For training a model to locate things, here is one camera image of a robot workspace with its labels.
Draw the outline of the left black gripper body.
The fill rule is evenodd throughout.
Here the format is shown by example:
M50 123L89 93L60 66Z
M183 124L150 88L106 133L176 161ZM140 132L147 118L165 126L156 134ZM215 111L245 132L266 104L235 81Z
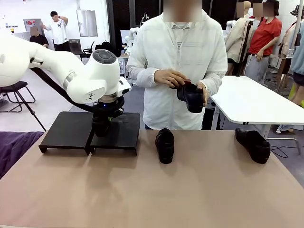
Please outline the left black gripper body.
M95 102L93 108L96 108L92 117L92 128L94 130L107 130L110 124L108 117L116 118L119 116L119 103Z

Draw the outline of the person's right hand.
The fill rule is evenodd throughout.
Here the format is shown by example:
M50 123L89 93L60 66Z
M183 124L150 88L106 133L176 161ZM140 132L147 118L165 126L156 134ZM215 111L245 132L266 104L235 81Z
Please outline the person's right hand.
M184 74L172 69L157 70L154 73L154 81L158 84L168 85L170 88L178 88L185 82L191 82Z

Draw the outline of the person's left hand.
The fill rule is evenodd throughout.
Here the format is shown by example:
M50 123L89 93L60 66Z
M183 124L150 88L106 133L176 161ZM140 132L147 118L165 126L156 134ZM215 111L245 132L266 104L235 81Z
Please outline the person's left hand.
M197 83L197 88L201 89L203 92L203 106L206 107L208 103L209 93L202 82Z

